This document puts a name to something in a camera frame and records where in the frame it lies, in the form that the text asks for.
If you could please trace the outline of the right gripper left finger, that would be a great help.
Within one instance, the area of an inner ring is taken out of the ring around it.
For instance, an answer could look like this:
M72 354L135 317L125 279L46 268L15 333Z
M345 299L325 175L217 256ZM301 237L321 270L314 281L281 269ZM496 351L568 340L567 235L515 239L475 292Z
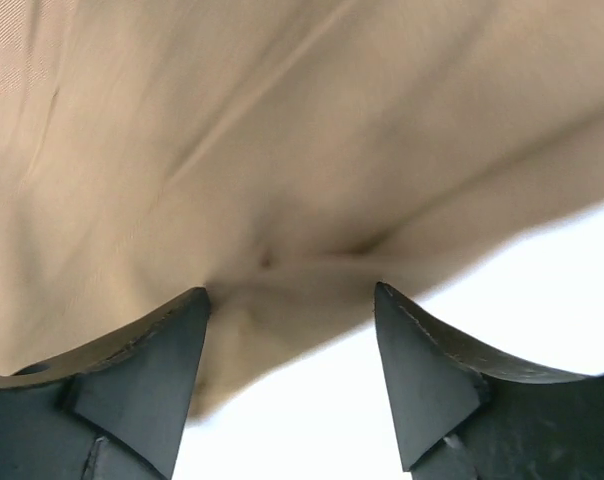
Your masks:
M210 316L203 288L0 376L0 479L169 479Z

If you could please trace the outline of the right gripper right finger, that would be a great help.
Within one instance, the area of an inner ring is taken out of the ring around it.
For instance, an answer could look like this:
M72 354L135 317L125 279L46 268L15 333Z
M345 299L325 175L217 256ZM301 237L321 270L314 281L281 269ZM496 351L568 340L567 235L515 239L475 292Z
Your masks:
M513 356L378 283L377 343L415 479L604 479L604 374Z

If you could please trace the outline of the tan brown skirt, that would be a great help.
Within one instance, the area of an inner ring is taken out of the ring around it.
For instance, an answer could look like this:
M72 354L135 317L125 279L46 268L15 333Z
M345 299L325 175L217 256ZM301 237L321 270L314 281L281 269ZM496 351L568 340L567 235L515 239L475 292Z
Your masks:
M0 375L194 286L193 412L604 200L604 1L0 1Z

